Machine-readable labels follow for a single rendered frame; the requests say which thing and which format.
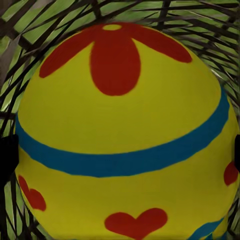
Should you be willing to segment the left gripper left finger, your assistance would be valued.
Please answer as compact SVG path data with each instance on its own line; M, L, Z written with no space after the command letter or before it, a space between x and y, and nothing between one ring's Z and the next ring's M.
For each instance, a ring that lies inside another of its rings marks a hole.
M0 139L0 193L19 164L18 135Z

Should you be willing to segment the wicker basket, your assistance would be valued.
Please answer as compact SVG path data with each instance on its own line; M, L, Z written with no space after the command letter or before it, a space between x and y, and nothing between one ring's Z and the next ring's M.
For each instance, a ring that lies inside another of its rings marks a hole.
M228 51L225 51L221 49L215 42L230 47L234 49L239 55L240 55L240 45L234 44L232 42L226 41L223 39L221 36L225 36L228 38L235 39L238 43L240 43L240 35L236 34L231 31L227 31L229 27L235 28L237 30L240 30L240 4L238 3L221 3L221 4L212 4L210 2L206 2L206 0L194 0L201 5L188 5L188 6L175 6L171 4L171 1L192 1L192 0L104 0L101 2L98 2L98 0L75 0L71 6L66 8L65 10L57 13L56 15L46 19L45 21L36 24L34 26L29 27L31 24L33 24L46 10L49 9L57 0L27 0L27 2L16 12L2 18L2 16L5 14L5 12L8 10L8 8L20 0L0 0L0 40L7 35L9 37L8 44L5 48L5 50L2 52L0 55L0 91L2 89L3 84L10 78L6 91L3 93L3 95L0 97L0 110L2 108L2 105L4 103L6 95L12 90L12 88L16 86L16 89L14 91L12 99L6 104L6 106L0 111L0 119L4 119L1 130L0 130L0 138L2 138L3 132L5 130L6 124L8 120L10 121L10 131L9 135L14 135L14 127L15 127L15 121L16 121L16 116L17 112L11 113L14 103L16 101L16 98L22 93L26 88L27 85L29 84L31 78L21 87L21 84L23 82L23 79L25 77L25 74L38 62L40 61L40 64L44 61L46 56L44 55L51 47L60 44L70 36L76 34L79 31L82 31L84 29L87 29L91 26L95 25L100 25L100 24L105 24L105 23L114 23L114 22L124 22L124 23L133 23L133 24L138 24L141 22L150 22L147 25L157 22L157 25L155 26L149 26L151 28L154 28L156 30L159 30L169 36L176 36L178 38L175 38L176 40L186 40L191 43L182 43L184 46L186 46L190 50L197 51L198 54L196 54L199 58L203 58L209 61L212 61L218 68L215 68L213 66L208 65L209 67L212 67L213 69L226 74L229 79L225 81L223 78L221 78L216 72L214 72L212 69L212 73L216 76L216 78L222 79L224 81L223 83L220 83L222 87L224 88L227 96L229 97L229 100L232 105L234 105L238 110L240 110L240 93L235 90L229 83L232 81L240 87L240 71L235 70L232 66L230 66L227 62L232 63L236 65L240 69L240 64L238 64L236 61L234 61L232 58L229 56L235 57L240 59L240 56L237 56L233 53L230 53ZM133 9L129 10L130 8L140 4L141 2L162 2L163 5L161 8L146 8L146 9ZM123 8L120 8L119 10L116 11L105 11L101 12L101 7L110 3L110 2L133 2ZM76 10L77 8L83 7L84 5L88 4L79 14L71 19L70 21L62 24L57 28L57 26L61 23L61 21L67 16L69 12L72 12ZM91 9L87 10L84 12L84 10L91 4ZM27 12L30 10L35 10L37 8L45 6L41 12L21 31L17 32L17 30L13 27L18 20ZM237 8L235 11L228 9L228 8ZM210 15L204 15L195 11L192 11L192 9L214 9L217 10L223 14L210 14ZM197 15L178 15L178 14L172 14L168 13L168 10L186 10L191 13L197 14ZM143 17L141 19L135 19L135 20L128 20L128 19L112 19L113 17L117 16L118 14L121 14L122 12L125 11L160 11L160 16L159 17L154 17L154 18L148 18L150 16L153 16L157 12L148 15L146 17ZM71 24L81 18L82 16L85 16L86 14L89 14L93 12L95 15L95 20L86 23L89 18L81 24L78 28L71 30L70 32L63 34L70 26ZM102 17L103 13L109 13L105 16ZM228 19L226 21L220 20L214 17L222 17L222 16L227 16ZM5 18L11 17L8 21L5 21ZM58 19L57 19L58 18ZM218 23L221 23L221 27L217 27L213 24L209 24L207 22L199 20L200 18L208 18L213 21L216 21ZM29 32L35 28L38 28L54 19L57 19L53 25L48 28L45 33L36 40L34 44L31 44L27 39L25 39L22 35L26 32ZM186 22L189 22L191 24L171 24L167 23L165 21L175 21L175 20L184 20ZM167 23L167 24L164 24ZM55 31L63 26L67 25L54 39L50 41L46 41L46 39ZM190 30L187 28L191 27L202 27L207 29L208 31L201 31L197 32L194 30ZM170 29L182 29L186 30L188 32L176 32ZM212 33L214 32L213 36L204 34L204 33ZM196 34L201 37L190 37L188 36L189 34ZM205 40L208 39L208 42L205 43L200 40ZM12 67L12 69L9 70L11 61L13 59L15 50L17 45L19 45L22 49L19 53L19 56L17 58L16 64ZM190 46L190 45L200 45L203 46L202 49ZM25 50L25 53L22 55L23 49ZM225 59L219 55L217 55L214 51L223 53L228 59ZM22 56L21 56L22 55ZM202 55L206 55L208 58L202 57ZM30 63L31 57L34 56L35 60ZM213 58L217 58L224 62L227 66L222 65L218 63L216 60ZM19 77L11 84L12 78L15 74L15 72L25 63L23 70ZM30 64L29 64L30 63ZM239 75L236 76L234 74L231 74L227 72L225 69L223 69L222 66L228 67L232 70L234 70L236 73ZM233 89L236 98L224 87L224 85L227 84L230 86L230 88ZM21 87L21 88L20 88ZM240 115L236 113L236 118L237 122L239 125L239 119ZM47 238L42 235L42 233L36 228L39 225L39 222L34 218L34 215L28 208L27 204L25 203L25 200L21 194L22 198L22 214L17 207L17 202L16 202L16 174L15 171L9 178L11 182L11 189L9 186L9 183L7 182L7 186L10 190L10 193L12 195L12 210L13 210L13 224L14 227L10 221L10 218L6 212L6 205L5 205L5 188L3 188L2 192L0 192L0 234L1 234L1 240L9 240L8 237L8 232L7 232L7 219L12 227L12 230L14 232L14 240L33 240L31 236L31 232L33 232L39 240L47 240ZM234 231L238 225L238 222L240 220L240 217L236 223L236 226L234 230L231 230L231 225L233 223L234 217L236 215L236 212L240 209L240 195L236 198L236 200L233 201L231 208L229 211L235 206L235 209L233 213L228 217L228 226L227 226L227 232L229 235L233 237L233 240L240 240L240 232L238 234L235 234ZM25 206L27 208L27 211L29 213L29 223L30 225L26 225L26 215L25 215ZM20 219L22 221L22 233L17 236L17 212L20 216Z

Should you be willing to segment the easter egg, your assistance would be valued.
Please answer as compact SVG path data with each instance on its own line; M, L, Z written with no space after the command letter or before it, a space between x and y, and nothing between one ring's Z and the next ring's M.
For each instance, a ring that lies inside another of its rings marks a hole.
M97 24L57 45L13 134L20 192L54 240L204 240L240 189L224 88L146 25Z
M226 240L228 226L228 213L218 227L204 240Z

